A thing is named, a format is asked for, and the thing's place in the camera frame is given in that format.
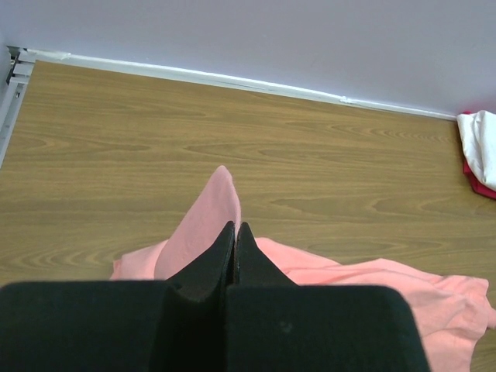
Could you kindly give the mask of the pink t shirt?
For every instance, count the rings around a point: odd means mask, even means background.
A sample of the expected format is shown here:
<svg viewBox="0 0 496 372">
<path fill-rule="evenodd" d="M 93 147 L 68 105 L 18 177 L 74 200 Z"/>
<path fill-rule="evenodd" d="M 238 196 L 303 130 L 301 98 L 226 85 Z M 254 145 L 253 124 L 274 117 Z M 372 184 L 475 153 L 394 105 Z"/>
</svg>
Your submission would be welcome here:
<svg viewBox="0 0 496 372">
<path fill-rule="evenodd" d="M 218 167 L 172 236 L 123 255 L 115 280 L 168 279 L 196 295 L 225 231 L 229 371 L 467 371 L 495 326 L 488 282 L 391 260 L 342 265 L 256 238 Z"/>
</svg>

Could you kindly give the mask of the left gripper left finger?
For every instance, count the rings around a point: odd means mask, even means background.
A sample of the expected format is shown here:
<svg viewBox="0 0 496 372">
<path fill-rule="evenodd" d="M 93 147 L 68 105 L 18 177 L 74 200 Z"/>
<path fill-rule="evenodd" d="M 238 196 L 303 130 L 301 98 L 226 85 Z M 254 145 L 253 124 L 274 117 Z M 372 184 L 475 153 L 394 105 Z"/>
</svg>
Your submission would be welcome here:
<svg viewBox="0 0 496 372">
<path fill-rule="evenodd" d="M 221 371 L 235 229 L 165 281 L 18 282 L 1 290 L 3 371 Z"/>
</svg>

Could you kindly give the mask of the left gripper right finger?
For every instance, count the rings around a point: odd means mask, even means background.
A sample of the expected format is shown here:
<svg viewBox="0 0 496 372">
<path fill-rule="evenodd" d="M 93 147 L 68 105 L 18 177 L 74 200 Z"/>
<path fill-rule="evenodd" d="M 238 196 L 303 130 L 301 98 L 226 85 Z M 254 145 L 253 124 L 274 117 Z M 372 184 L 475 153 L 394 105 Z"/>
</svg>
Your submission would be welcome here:
<svg viewBox="0 0 496 372">
<path fill-rule="evenodd" d="M 226 292 L 227 371 L 428 371 L 412 310 L 379 285 L 298 285 L 240 226 Z"/>
</svg>

